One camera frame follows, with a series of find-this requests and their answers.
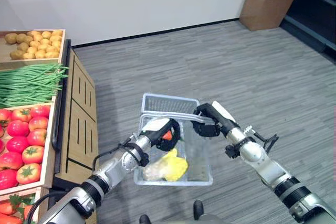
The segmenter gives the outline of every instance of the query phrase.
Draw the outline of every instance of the tomato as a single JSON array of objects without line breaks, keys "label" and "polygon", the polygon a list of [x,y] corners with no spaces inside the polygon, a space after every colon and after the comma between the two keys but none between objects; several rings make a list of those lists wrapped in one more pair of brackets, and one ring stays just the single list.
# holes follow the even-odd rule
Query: tomato
[{"label": "tomato", "polygon": [[37,116],[29,122],[29,130],[33,131],[35,129],[47,129],[48,119],[44,116]]},{"label": "tomato", "polygon": [[10,136],[27,136],[29,134],[28,123],[15,120],[9,123],[7,132]]},{"label": "tomato", "polygon": [[13,208],[9,201],[4,201],[0,203],[0,214],[12,215],[16,213],[16,209]]},{"label": "tomato", "polygon": [[17,152],[7,152],[0,156],[1,169],[18,170],[21,166],[23,166],[22,157]]},{"label": "tomato", "polygon": [[28,164],[21,167],[16,174],[16,180],[20,184],[29,184],[40,180],[41,166],[39,164]]},{"label": "tomato", "polygon": [[5,135],[5,130],[4,128],[2,128],[2,126],[0,125],[0,137],[3,137]]},{"label": "tomato", "polygon": [[44,147],[33,145],[22,152],[22,160],[25,164],[42,163]]},{"label": "tomato", "polygon": [[0,125],[2,127],[7,127],[10,123],[12,112],[7,109],[0,109]]},{"label": "tomato", "polygon": [[168,140],[168,141],[172,140],[172,139],[173,139],[172,132],[171,132],[171,131],[167,131],[167,132],[163,135],[162,139],[165,139],[165,140]]},{"label": "tomato", "polygon": [[0,190],[17,186],[16,172],[12,169],[0,171]]},{"label": "tomato", "polygon": [[24,211],[25,220],[27,219],[29,211],[31,210],[32,207],[33,207],[32,205],[25,207],[25,211]]},{"label": "tomato", "polygon": [[22,220],[15,216],[8,216],[0,214],[0,223],[1,224],[22,224]]},{"label": "tomato", "polygon": [[2,142],[1,138],[0,138],[0,153],[3,152],[5,149],[5,144],[4,142]]},{"label": "tomato", "polygon": [[7,150],[10,152],[22,153],[29,146],[25,136],[14,136],[7,142]]},{"label": "tomato", "polygon": [[27,136],[27,140],[30,145],[45,146],[46,137],[47,137],[46,129],[36,129],[30,132],[30,134]]},{"label": "tomato", "polygon": [[32,107],[30,110],[30,113],[32,117],[37,117],[37,116],[44,116],[45,118],[49,118],[49,113],[50,113],[50,106],[49,105],[37,105]]},{"label": "tomato", "polygon": [[12,112],[12,120],[21,120],[28,123],[32,119],[30,109],[17,109]]}]

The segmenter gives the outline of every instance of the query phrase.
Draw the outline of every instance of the potato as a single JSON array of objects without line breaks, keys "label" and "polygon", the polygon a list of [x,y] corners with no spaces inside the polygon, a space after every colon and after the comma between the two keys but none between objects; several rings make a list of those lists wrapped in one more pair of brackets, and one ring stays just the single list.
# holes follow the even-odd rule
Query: potato
[{"label": "potato", "polygon": [[49,47],[51,47],[51,45],[48,45],[48,44],[41,44],[41,45],[39,45],[37,48],[38,48],[38,50],[44,50],[44,51],[46,51],[47,48],[49,48]]},{"label": "potato", "polygon": [[30,43],[29,43],[29,45],[31,46],[31,47],[36,47],[36,48],[38,48],[38,46],[39,45],[41,45],[41,43],[40,42],[38,42],[38,41],[31,41]]},{"label": "potato", "polygon": [[54,40],[51,44],[54,47],[61,48],[61,41],[59,41],[59,40]]},{"label": "potato", "polygon": [[29,52],[26,52],[22,55],[22,58],[25,60],[29,60],[29,59],[35,59],[35,56]]},{"label": "potato", "polygon": [[62,36],[59,35],[52,35],[49,39],[51,42],[55,41],[55,40],[59,40],[62,41]]},{"label": "potato", "polygon": [[33,37],[32,36],[26,36],[23,40],[23,42],[27,43],[28,45],[30,44],[31,41],[33,41]]},{"label": "potato", "polygon": [[40,42],[42,39],[43,39],[43,37],[42,37],[41,34],[35,34],[35,35],[34,35],[34,41],[38,41],[38,42]]},{"label": "potato", "polygon": [[46,51],[47,51],[47,52],[58,52],[58,49],[57,49],[57,47],[50,46],[50,47],[47,48]]},{"label": "potato", "polygon": [[42,44],[49,44],[49,45],[51,45],[51,41],[50,41],[49,39],[42,39],[42,40],[40,41],[40,43],[41,43],[41,45],[42,45]]},{"label": "potato", "polygon": [[29,31],[29,32],[27,32],[27,35],[32,36],[32,37],[36,34],[41,34],[41,33],[39,31]]},{"label": "potato", "polygon": [[49,39],[51,37],[51,32],[44,31],[41,35],[42,35],[43,38]]},{"label": "potato", "polygon": [[15,44],[16,43],[16,36],[17,36],[17,34],[14,34],[14,33],[6,34],[5,35],[5,41],[8,44]]},{"label": "potato", "polygon": [[29,45],[25,42],[22,42],[20,45],[17,46],[17,50],[21,50],[26,52],[28,49]]},{"label": "potato", "polygon": [[22,43],[25,38],[26,38],[25,34],[19,34],[18,36],[16,36],[16,43],[18,44]]},{"label": "potato", "polygon": [[46,52],[44,50],[39,50],[35,53],[36,59],[43,59],[46,57]]},{"label": "potato", "polygon": [[46,58],[58,58],[59,53],[58,52],[47,52]]},{"label": "potato", "polygon": [[11,52],[9,54],[9,56],[11,57],[12,60],[20,60],[23,58],[23,54],[25,52],[21,51],[21,50],[15,50],[13,52]]},{"label": "potato", "polygon": [[54,35],[59,35],[59,36],[62,36],[63,34],[63,31],[62,30],[54,30],[52,31],[51,35],[54,36]]},{"label": "potato", "polygon": [[34,55],[37,51],[38,51],[38,50],[37,50],[36,47],[29,47],[29,48],[27,49],[27,53],[32,54],[32,55]]}]

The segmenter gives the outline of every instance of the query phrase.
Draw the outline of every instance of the robotic arm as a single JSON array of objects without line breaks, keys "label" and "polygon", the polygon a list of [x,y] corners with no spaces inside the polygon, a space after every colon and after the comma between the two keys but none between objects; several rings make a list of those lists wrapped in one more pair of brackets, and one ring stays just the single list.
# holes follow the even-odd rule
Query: robotic arm
[{"label": "robotic arm", "polygon": [[241,130],[235,119],[218,103],[200,105],[195,114],[212,118],[215,125],[193,122],[195,131],[202,136],[218,136],[220,132],[232,143],[226,153],[241,156],[289,209],[297,222],[306,224],[335,224],[336,212],[320,197],[312,193],[280,164],[269,158],[264,148]]},{"label": "robotic arm", "polygon": [[[162,136],[172,131],[168,141]],[[180,126],[174,119],[162,118],[150,121],[139,136],[132,135],[134,143],[120,145],[113,158],[106,161],[79,187],[72,189],[39,220],[38,224],[85,223],[100,206],[105,194],[138,166],[149,162],[146,152],[152,147],[170,151],[180,139]]]},{"label": "robotic arm", "polygon": [[[226,147],[226,154],[231,158],[240,156],[250,165],[261,181],[285,204],[297,222],[336,223],[336,212],[285,168],[270,159],[267,155],[269,148],[265,150],[253,137],[246,136],[235,119],[218,102],[200,105],[195,114],[213,119],[215,125],[193,121],[194,130],[201,136],[219,136],[222,132],[231,142],[231,145]],[[173,133],[170,141],[162,138],[168,131]],[[180,127],[174,119],[150,121],[139,135],[132,135],[125,144],[120,145],[112,159],[102,164],[84,183],[72,189],[50,208],[38,224],[84,224],[85,219],[100,206],[105,194],[136,167],[147,165],[149,160],[146,152],[152,146],[170,151],[179,139]]]}]

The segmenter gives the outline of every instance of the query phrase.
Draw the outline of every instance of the plastic basket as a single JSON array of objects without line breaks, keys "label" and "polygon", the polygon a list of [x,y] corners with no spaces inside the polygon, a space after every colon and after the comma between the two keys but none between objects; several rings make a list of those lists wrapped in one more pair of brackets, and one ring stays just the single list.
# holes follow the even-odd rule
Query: plastic basket
[{"label": "plastic basket", "polygon": [[193,114],[199,104],[200,102],[197,99],[145,93],[142,98],[141,113],[177,112]]},{"label": "plastic basket", "polygon": [[[209,186],[213,183],[211,169],[207,155],[207,140],[195,133],[190,120],[213,123],[208,118],[193,115],[193,111],[200,104],[196,99],[170,97],[168,95],[144,94],[142,112],[147,112],[140,117],[139,132],[155,118],[168,117],[178,121],[181,128],[181,141],[176,144],[178,156],[188,162],[186,173],[176,182],[164,180],[148,181],[143,179],[143,168],[134,172],[134,181],[138,185],[158,186]],[[155,147],[148,152],[150,162],[156,162],[166,152]]]}]

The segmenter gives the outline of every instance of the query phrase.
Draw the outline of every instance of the white wall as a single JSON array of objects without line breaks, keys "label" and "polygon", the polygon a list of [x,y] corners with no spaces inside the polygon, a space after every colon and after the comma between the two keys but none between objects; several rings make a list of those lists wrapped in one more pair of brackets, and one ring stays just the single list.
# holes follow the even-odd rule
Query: white wall
[{"label": "white wall", "polygon": [[239,17],[244,0],[0,0],[0,30],[65,28],[72,44]]}]

